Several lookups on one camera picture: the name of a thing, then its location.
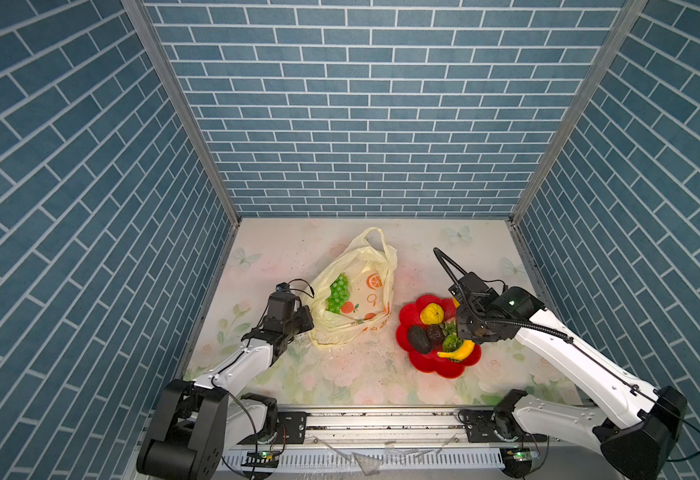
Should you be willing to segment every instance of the orange fruit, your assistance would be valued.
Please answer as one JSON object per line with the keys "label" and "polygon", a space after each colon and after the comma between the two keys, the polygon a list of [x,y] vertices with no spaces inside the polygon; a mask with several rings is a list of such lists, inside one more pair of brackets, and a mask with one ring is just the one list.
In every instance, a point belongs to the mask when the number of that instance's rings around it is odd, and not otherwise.
{"label": "orange fruit", "polygon": [[366,278],[366,285],[368,285],[368,288],[373,290],[381,288],[382,278],[379,276],[379,274],[369,275],[368,278]]}

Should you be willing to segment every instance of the metal corner post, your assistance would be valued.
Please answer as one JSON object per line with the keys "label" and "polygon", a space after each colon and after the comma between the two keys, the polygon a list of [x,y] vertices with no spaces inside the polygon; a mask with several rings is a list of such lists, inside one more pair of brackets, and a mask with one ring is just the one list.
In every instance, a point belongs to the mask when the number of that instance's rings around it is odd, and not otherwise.
{"label": "metal corner post", "polygon": [[624,6],[622,6],[622,9],[616,15],[611,30],[608,32],[608,37],[606,37],[603,46],[594,56],[592,65],[587,71],[584,80],[582,80],[582,84],[576,92],[571,106],[568,107],[568,110],[566,110],[566,113],[563,115],[563,119],[560,120],[558,130],[547,145],[545,153],[536,166],[536,170],[534,170],[531,178],[528,179],[528,186],[523,191],[520,200],[518,200],[518,203],[513,208],[513,212],[509,216],[513,224],[518,225],[523,215],[526,214],[534,196],[536,196],[536,192],[542,187],[542,183],[547,177],[547,174],[558,159],[558,155],[560,155],[561,150],[563,150],[563,146],[566,145],[568,138],[571,136],[576,124],[582,117],[585,108],[587,108],[587,104],[597,90],[598,85],[600,85],[600,82],[603,80],[614,58],[616,58],[616,54],[627,38],[627,34],[632,30],[632,26],[638,20],[638,16],[643,11],[643,7],[647,1],[648,0],[624,1]]}
{"label": "metal corner post", "polygon": [[238,215],[235,204],[233,204],[232,198],[221,180],[219,168],[216,167],[209,145],[206,144],[198,122],[195,120],[195,115],[187,103],[187,98],[179,85],[179,80],[174,73],[169,57],[166,55],[166,51],[163,50],[163,45],[160,38],[158,38],[155,25],[150,19],[150,14],[147,12],[144,0],[121,0],[121,2],[124,4],[126,14],[129,15],[129,20],[134,25],[134,30],[136,30],[136,34],[140,38],[147,56],[150,57],[150,61],[153,63],[158,79],[166,90],[166,94],[169,95],[169,100],[179,116],[179,121],[182,122],[182,127],[185,129],[192,147],[198,154],[203,170],[209,176],[211,185],[214,187],[219,201],[221,201],[221,206],[225,209],[233,227],[237,227],[240,224],[241,217]]}

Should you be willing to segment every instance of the yellow fruit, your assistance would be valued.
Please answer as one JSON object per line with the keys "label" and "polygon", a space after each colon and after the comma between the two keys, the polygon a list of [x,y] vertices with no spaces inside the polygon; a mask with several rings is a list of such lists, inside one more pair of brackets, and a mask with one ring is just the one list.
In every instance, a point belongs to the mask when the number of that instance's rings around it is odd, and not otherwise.
{"label": "yellow fruit", "polygon": [[435,325],[443,322],[443,308],[437,303],[431,303],[424,307],[419,314],[419,320],[425,325]]}
{"label": "yellow fruit", "polygon": [[455,352],[438,352],[438,356],[442,359],[451,359],[461,362],[470,356],[470,353],[475,349],[475,342],[465,340]]}

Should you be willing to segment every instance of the brick wall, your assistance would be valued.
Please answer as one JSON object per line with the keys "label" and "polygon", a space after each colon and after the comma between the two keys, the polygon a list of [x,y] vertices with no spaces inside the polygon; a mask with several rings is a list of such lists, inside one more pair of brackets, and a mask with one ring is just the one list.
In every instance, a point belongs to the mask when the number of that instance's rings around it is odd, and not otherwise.
{"label": "brick wall", "polygon": [[521,227],[570,324],[700,424],[700,0],[648,2]]}
{"label": "brick wall", "polygon": [[244,216],[507,216],[622,3],[147,5]]}
{"label": "brick wall", "polygon": [[228,229],[120,2],[0,0],[0,478],[124,473]]}

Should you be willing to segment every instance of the floral tablecloth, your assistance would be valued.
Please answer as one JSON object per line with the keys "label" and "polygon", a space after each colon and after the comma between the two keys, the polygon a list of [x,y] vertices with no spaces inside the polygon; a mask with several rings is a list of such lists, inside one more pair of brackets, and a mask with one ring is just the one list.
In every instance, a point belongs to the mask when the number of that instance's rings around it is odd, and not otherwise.
{"label": "floral tablecloth", "polygon": [[382,228],[398,252],[387,325],[329,350],[299,336],[244,392],[278,398],[282,405],[494,405],[518,388],[549,401],[581,403],[570,380],[514,340],[483,344],[481,360],[455,380],[414,370],[396,344],[402,305],[423,293],[448,296],[451,283],[434,246],[482,278],[533,292],[501,220],[244,219],[184,378],[195,378],[235,350],[276,284],[311,280],[369,226]]}

